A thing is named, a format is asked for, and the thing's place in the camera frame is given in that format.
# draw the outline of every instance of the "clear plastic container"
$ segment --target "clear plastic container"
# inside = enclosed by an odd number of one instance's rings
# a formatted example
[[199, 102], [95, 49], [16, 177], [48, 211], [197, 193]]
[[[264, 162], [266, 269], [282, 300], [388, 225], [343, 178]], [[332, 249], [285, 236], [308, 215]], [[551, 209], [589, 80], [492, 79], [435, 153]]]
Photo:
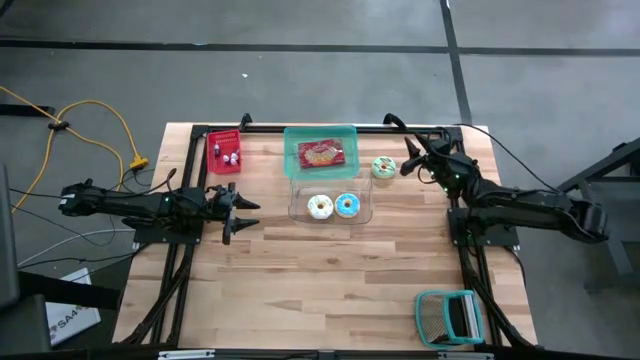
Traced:
[[[317, 166], [304, 160], [305, 144], [325, 142]], [[284, 129], [284, 172], [291, 180], [350, 179], [360, 170], [358, 135], [352, 125], [301, 126]]]
[[[310, 224], [358, 225], [366, 224], [373, 217], [372, 182], [369, 172], [358, 174], [352, 179], [343, 180], [291, 180], [291, 203], [289, 217], [295, 221]], [[360, 200], [360, 211], [352, 218], [343, 218], [333, 214], [326, 220], [316, 220], [307, 210], [309, 199], [315, 195], [326, 195], [334, 202], [338, 196], [350, 193]]]

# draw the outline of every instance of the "teal plastic tray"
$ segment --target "teal plastic tray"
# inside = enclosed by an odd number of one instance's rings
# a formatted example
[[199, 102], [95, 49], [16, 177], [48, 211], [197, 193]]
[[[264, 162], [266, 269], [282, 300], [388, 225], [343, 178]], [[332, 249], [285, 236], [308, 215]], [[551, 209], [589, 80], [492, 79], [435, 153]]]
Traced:
[[[345, 163], [303, 169], [298, 158], [298, 144], [340, 139]], [[335, 180], [355, 177], [360, 170], [358, 159], [358, 134], [355, 126], [302, 126], [284, 129], [284, 173], [292, 180]]]

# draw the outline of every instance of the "concrete floor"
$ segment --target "concrete floor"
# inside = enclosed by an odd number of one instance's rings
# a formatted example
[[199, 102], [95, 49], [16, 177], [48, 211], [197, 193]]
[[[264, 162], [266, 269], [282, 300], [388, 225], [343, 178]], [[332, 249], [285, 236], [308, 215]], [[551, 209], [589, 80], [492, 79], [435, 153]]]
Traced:
[[[640, 47], [640, 25], [635, 21], [640, 4], [634, 1], [449, 3], [460, 46]], [[23, 0], [0, 19], [0, 35], [188, 43], [447, 44], [437, 0], [163, 0], [153, 5], [144, 0]], [[640, 134], [637, 58], [461, 56], [461, 64], [473, 123], [488, 125], [551, 184]], [[239, 121], [244, 112], [258, 122], [371, 123], [387, 112], [409, 123], [460, 121], [446, 54], [2, 48], [0, 85], [58, 109], [82, 99], [111, 104], [127, 119], [140, 152], [152, 163], [165, 123], [171, 121]], [[13, 99], [0, 94], [0, 102]], [[80, 108], [67, 120], [81, 134], [119, 149], [125, 161], [131, 158], [121, 125], [108, 112]], [[7, 163], [13, 187], [26, 189], [37, 174], [47, 131], [43, 120], [1, 119], [0, 161]], [[540, 186], [506, 153], [495, 150], [504, 184]], [[87, 177], [110, 187], [117, 182], [115, 169], [110, 154], [62, 133], [36, 190], [56, 194], [62, 186]], [[63, 217], [56, 205], [55, 200], [31, 198], [25, 209], [82, 232], [110, 227], [105, 216]], [[23, 213], [14, 220], [20, 259], [73, 235]], [[540, 344], [555, 350], [640, 356], [640, 293], [588, 295], [582, 288], [585, 281], [610, 271], [605, 247], [545, 231], [525, 229], [519, 234]], [[130, 234], [119, 234], [105, 248], [76, 241], [43, 259], [110, 256], [128, 252], [130, 246]], [[82, 266], [65, 262], [32, 270], [62, 276]], [[120, 273], [103, 273], [96, 281], [122, 286], [126, 269]], [[97, 337], [103, 341], [107, 334]]]

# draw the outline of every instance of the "wooden table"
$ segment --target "wooden table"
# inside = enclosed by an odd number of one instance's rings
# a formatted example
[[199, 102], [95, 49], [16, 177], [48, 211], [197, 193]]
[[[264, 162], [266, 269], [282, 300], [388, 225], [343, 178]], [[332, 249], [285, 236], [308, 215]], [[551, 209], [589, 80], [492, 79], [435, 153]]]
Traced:
[[[154, 185], [175, 167], [172, 187], [180, 186], [192, 125], [167, 124]], [[478, 159], [483, 176], [499, 181], [490, 139], [473, 129], [462, 131], [465, 150]], [[407, 158], [403, 136], [397, 134], [359, 135], [358, 146], [361, 171], [370, 171], [381, 155], [397, 162]], [[209, 174], [206, 185], [235, 181], [243, 197], [262, 206], [239, 210], [238, 216], [260, 219], [260, 224], [233, 236], [230, 246], [220, 243], [220, 224], [205, 226], [191, 270], [180, 346], [425, 350], [414, 322], [415, 295], [463, 288], [442, 189], [421, 184], [415, 173], [376, 179], [368, 224], [301, 224], [287, 212], [282, 134], [243, 134], [242, 151], [242, 173]], [[129, 335], [156, 300], [166, 252], [166, 245], [151, 245], [134, 258], [114, 341]], [[487, 260], [496, 301], [535, 343], [518, 264], [502, 248], [487, 248]], [[168, 306], [165, 335], [173, 307]]]

